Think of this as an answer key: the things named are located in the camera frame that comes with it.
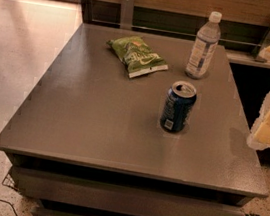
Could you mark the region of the left metal wall bracket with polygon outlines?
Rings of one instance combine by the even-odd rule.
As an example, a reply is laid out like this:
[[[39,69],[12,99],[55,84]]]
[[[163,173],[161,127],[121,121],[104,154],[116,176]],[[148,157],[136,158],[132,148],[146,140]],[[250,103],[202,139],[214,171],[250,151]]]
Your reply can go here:
[[[120,27],[124,30],[131,30],[134,17],[135,0],[121,0]]]

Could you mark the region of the upper grey drawer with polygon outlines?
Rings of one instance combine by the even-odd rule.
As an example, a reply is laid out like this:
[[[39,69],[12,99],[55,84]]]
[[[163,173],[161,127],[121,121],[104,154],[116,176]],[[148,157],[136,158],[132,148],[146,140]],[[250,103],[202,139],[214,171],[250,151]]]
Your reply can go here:
[[[16,186],[26,196],[130,216],[242,216],[239,208],[139,188],[14,167]]]

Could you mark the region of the grey drawer cabinet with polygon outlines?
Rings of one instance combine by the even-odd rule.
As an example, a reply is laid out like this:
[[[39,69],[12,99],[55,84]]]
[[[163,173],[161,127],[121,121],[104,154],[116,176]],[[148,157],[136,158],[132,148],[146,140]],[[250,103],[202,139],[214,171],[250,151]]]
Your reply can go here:
[[[268,194],[223,48],[195,82],[187,128],[164,131],[160,117],[173,83],[184,79],[191,43],[147,35],[168,62],[130,78],[107,42],[121,32],[83,24],[0,133],[12,168],[139,188],[241,208]],[[37,208],[83,216],[130,216],[38,199]]]

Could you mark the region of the blue soda can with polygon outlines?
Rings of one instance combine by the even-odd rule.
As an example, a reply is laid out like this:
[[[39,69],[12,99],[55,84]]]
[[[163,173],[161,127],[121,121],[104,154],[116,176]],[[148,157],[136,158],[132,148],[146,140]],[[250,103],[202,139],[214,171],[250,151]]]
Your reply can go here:
[[[188,81],[180,80],[173,83],[161,113],[161,127],[171,133],[183,130],[196,102],[196,96],[196,88]]]

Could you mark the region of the clear plastic water bottle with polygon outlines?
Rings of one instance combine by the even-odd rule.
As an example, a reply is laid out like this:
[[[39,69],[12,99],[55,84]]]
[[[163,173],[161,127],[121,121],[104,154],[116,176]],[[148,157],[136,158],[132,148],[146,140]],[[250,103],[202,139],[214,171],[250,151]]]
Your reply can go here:
[[[219,23],[222,17],[220,12],[212,11],[206,24],[197,32],[185,68],[185,72],[190,78],[199,79],[205,76],[221,37]]]

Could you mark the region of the green chip bag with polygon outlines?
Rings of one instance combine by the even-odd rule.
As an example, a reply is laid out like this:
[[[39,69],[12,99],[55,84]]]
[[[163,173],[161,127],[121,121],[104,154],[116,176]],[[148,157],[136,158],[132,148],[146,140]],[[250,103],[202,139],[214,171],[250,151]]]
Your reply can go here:
[[[107,44],[127,68],[130,78],[168,69],[167,62],[154,52],[141,37],[121,37],[109,40]]]

